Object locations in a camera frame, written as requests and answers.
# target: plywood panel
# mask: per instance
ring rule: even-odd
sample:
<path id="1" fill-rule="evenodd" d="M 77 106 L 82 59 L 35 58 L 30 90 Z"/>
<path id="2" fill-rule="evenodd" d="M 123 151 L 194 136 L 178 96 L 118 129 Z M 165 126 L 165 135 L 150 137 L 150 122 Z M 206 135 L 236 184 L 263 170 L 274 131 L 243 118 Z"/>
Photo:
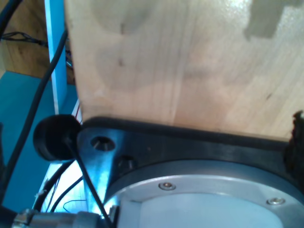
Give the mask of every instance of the plywood panel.
<path id="1" fill-rule="evenodd" d="M 0 9 L 8 0 L 0 0 Z M 47 27 L 43 0 L 24 0 L 13 14 L 5 30 L 8 32 L 25 32 L 31 37 L 47 41 Z M 37 44 L 1 41 L 3 64 L 6 70 L 42 77 L 49 66 L 49 55 L 46 47 Z M 74 83 L 72 71 L 68 71 L 68 82 Z"/>
<path id="2" fill-rule="evenodd" d="M 288 138 L 302 0 L 66 0 L 83 119 Z"/>

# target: countersunk screw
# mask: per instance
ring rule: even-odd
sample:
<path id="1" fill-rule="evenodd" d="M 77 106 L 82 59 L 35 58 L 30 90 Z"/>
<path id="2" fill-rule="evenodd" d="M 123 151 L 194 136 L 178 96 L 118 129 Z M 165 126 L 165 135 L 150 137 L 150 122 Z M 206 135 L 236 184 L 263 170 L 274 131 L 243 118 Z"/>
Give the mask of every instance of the countersunk screw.
<path id="1" fill-rule="evenodd" d="M 267 203 L 269 205 L 281 205 L 281 204 L 285 203 L 285 199 L 283 199 L 283 198 L 272 198 L 272 199 L 267 200 Z"/>
<path id="2" fill-rule="evenodd" d="M 172 190 L 176 189 L 176 186 L 174 184 L 169 183 L 169 182 L 160 183 L 158 185 L 158 187 L 161 190 L 164 190 L 164 191 L 172 191 Z"/>

